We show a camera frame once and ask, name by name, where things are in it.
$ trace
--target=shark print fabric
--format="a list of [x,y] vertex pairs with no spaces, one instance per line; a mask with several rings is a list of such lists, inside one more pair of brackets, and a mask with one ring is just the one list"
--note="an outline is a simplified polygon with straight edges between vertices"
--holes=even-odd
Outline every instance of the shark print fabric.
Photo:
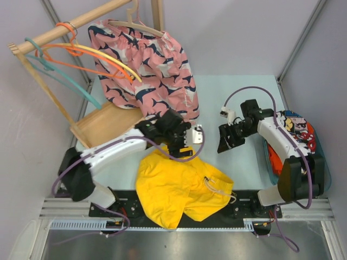
[[[116,106],[139,107],[149,119],[169,108],[195,124],[199,105],[195,81],[182,46],[167,32],[162,37],[128,27],[114,27],[103,20],[88,28],[92,48],[118,59],[142,79],[99,76],[104,94]],[[116,68],[95,59],[98,71],[113,74]]]

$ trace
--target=clothes hanger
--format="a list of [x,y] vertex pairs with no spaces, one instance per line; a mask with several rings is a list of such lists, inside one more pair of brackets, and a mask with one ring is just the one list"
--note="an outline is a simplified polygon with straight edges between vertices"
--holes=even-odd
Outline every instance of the clothes hanger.
[[[76,81],[74,81],[70,76],[68,76],[66,73],[64,73],[63,71],[61,71],[60,69],[58,69],[57,67],[55,67],[54,65],[50,64],[48,61],[46,61],[43,58],[43,51],[40,48],[40,46],[38,46],[32,39],[26,37],[25,38],[26,41],[30,42],[33,46],[35,46],[35,48],[38,50],[38,52],[40,53],[40,57],[36,57],[33,55],[29,55],[27,54],[26,57],[33,59],[33,60],[37,60],[39,61],[44,69],[46,71],[52,71],[52,72],[57,72],[58,74],[60,74],[62,77],[64,77],[67,81],[69,81],[77,90],[79,90],[79,92],[83,95],[83,97],[85,97],[89,102],[91,102],[97,109],[101,109],[102,106],[101,104],[94,98],[92,97],[88,92],[86,92]],[[68,84],[63,84],[64,86],[68,87],[69,89],[71,89],[71,86]]]
[[[73,34],[73,37],[70,39],[70,43],[57,43],[57,44],[46,44],[44,46],[42,46],[42,52],[44,54],[43,59],[50,61],[50,62],[54,62],[54,63],[58,63],[58,64],[62,64],[68,67],[72,67],[72,68],[77,68],[77,69],[82,69],[88,72],[92,72],[92,73],[96,73],[99,75],[104,75],[107,77],[114,77],[114,78],[118,78],[118,79],[124,79],[127,78],[131,83],[133,82],[133,78],[129,76],[129,74],[124,71],[124,69],[126,69],[127,71],[129,71],[137,80],[139,80],[140,82],[142,82],[141,78],[132,70],[130,69],[128,66],[126,66],[125,64],[123,64],[122,62],[118,61],[117,59],[102,53],[101,51],[95,50],[93,48],[84,46],[84,45],[79,45],[78,41],[76,40],[76,43],[73,43],[73,40],[76,38],[74,29],[72,29],[71,27],[74,28],[74,26],[70,23],[71,27],[66,25],[65,23],[58,23],[57,25],[62,25],[66,28],[68,28],[71,33]],[[71,55],[73,56],[81,56],[83,54],[88,54],[91,55],[93,57],[98,58],[99,60],[103,60],[107,63],[109,63],[110,65],[114,66],[117,68],[117,71],[114,74],[107,74],[107,73],[102,73],[99,72],[97,70],[92,70],[92,69],[88,69],[88,68],[84,68],[84,67],[78,67],[69,63],[64,63],[61,61],[57,61],[54,60],[47,52],[48,49],[53,48],[53,47],[57,47],[57,48],[64,48],[66,49]],[[38,57],[38,50],[36,49],[35,51],[35,56]],[[117,72],[122,72],[124,76],[116,76]]]
[[[163,35],[164,35],[163,32],[158,31],[158,30],[153,29],[153,28],[150,28],[150,27],[144,25],[141,22],[141,20],[139,18],[139,13],[138,13],[139,1],[138,0],[132,0],[132,2],[133,2],[133,7],[126,9],[126,15],[127,15],[128,21],[127,22],[123,22],[123,21],[110,21],[109,25],[111,25],[111,26],[125,26],[125,27],[135,28],[135,29],[138,29],[138,30],[147,31],[147,32],[149,32],[151,34],[154,34],[154,35],[158,36],[158,37],[163,37]],[[134,12],[137,12],[137,19],[136,20],[139,20],[139,22],[141,24],[133,23],[132,14]]]

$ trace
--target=wooden hanger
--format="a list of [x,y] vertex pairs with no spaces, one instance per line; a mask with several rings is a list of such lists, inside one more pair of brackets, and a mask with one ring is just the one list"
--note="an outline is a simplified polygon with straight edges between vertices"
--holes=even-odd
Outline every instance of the wooden hanger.
[[130,27],[130,28],[135,28],[141,31],[147,31],[148,33],[154,34],[158,37],[163,37],[163,33],[161,31],[157,31],[156,29],[147,27],[145,25],[133,23],[132,20],[132,14],[138,10],[139,7],[139,2],[138,0],[132,0],[133,2],[133,7],[126,9],[126,15],[128,17],[127,22],[122,22],[122,21],[110,21],[110,25],[112,26],[125,26],[125,27]]

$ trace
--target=clothes rack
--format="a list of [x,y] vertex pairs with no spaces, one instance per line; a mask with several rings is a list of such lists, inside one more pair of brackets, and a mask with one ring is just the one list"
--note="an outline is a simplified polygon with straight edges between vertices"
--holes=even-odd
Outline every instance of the clothes rack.
[[[130,2],[132,2],[132,0],[109,1],[108,3],[70,20],[69,23],[73,24],[75,29],[78,29],[81,26]],[[162,0],[151,0],[151,4],[154,28],[157,30],[163,30]],[[68,34],[69,32],[70,31],[66,27],[58,26],[33,38],[33,41],[38,46],[43,46]],[[68,120],[70,130],[85,147],[94,147],[116,138],[133,127],[134,124],[143,118],[139,108],[129,110],[121,109],[112,103],[106,103],[102,106],[101,110],[95,110],[80,121],[75,122],[54,93],[49,89],[43,78],[41,78],[25,57],[25,54],[35,50],[35,47],[30,42],[23,42],[18,45],[10,43],[8,44],[8,47],[40,85],[43,91],[45,91],[49,98],[55,103],[59,111]]]

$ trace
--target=orange hanger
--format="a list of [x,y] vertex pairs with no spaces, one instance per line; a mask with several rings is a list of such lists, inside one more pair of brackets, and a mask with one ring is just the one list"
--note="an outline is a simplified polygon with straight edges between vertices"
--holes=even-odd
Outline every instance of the orange hanger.
[[[47,61],[50,61],[50,62],[54,62],[54,63],[57,63],[57,64],[61,64],[61,65],[64,65],[64,66],[68,66],[68,67],[71,67],[71,68],[76,68],[76,69],[81,69],[81,70],[85,70],[87,72],[91,72],[91,73],[96,73],[98,75],[103,75],[103,76],[106,76],[106,77],[112,77],[112,78],[116,78],[116,79],[124,79],[124,78],[127,78],[131,83],[133,82],[133,77],[132,76],[129,76],[129,74],[118,64],[116,64],[115,62],[113,61],[110,61],[109,59],[105,58],[105,57],[102,57],[96,53],[93,53],[91,51],[88,51],[88,50],[84,50],[84,49],[81,49],[81,48],[78,48],[78,47],[75,47],[74,44],[73,44],[73,40],[76,38],[76,34],[75,34],[75,31],[70,27],[68,26],[67,24],[65,23],[57,23],[56,24],[57,26],[58,25],[62,25],[64,27],[66,27],[67,29],[70,30],[70,32],[72,33],[73,37],[70,39],[70,44],[71,46],[64,46],[64,45],[59,45],[59,44],[46,44],[42,47],[57,47],[57,48],[63,48],[63,49],[66,49],[71,55],[73,56],[81,56],[83,54],[88,54],[88,55],[91,55],[93,57],[96,57],[98,58],[99,60],[103,60],[105,62],[107,62],[108,64],[114,66],[117,68],[117,70],[115,71],[114,74],[109,74],[109,73],[102,73],[100,71],[97,71],[97,70],[93,70],[93,69],[88,69],[88,68],[84,68],[84,67],[79,67],[79,66],[76,66],[76,65],[72,65],[72,64],[69,64],[69,63],[65,63],[65,62],[62,62],[62,61],[57,61],[57,60],[54,60],[49,54],[47,51],[43,51],[44,53],[44,59],[47,60]],[[38,57],[38,52],[37,50],[35,51],[35,56]],[[124,76],[117,76],[116,74],[118,72],[121,72],[124,74]]]

